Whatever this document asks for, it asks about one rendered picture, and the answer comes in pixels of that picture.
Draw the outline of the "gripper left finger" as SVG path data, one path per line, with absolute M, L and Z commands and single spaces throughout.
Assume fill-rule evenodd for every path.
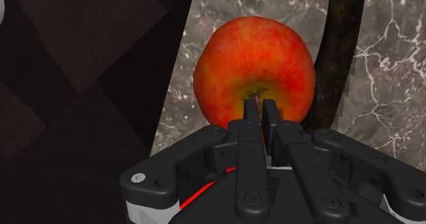
M 129 223 L 263 223 L 270 213 L 255 100 L 228 128 L 205 126 L 125 171 Z

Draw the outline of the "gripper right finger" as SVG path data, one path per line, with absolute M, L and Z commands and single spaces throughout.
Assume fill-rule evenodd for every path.
M 272 164 L 288 164 L 317 224 L 426 221 L 426 173 L 329 128 L 308 136 L 264 100 Z

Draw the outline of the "red apple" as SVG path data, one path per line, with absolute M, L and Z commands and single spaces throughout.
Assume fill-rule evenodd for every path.
M 193 72 L 193 91 L 211 125 L 243 116 L 246 99 L 273 99 L 284 120 L 301 122 L 315 92 L 315 69 L 302 38 L 275 20 L 245 16 L 219 27 Z

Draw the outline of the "black curved bar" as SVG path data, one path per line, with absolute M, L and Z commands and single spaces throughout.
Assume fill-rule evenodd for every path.
M 330 128 L 350 73 L 365 0 L 329 0 L 324 34 L 315 60 L 315 95 L 302 121 L 308 133 Z

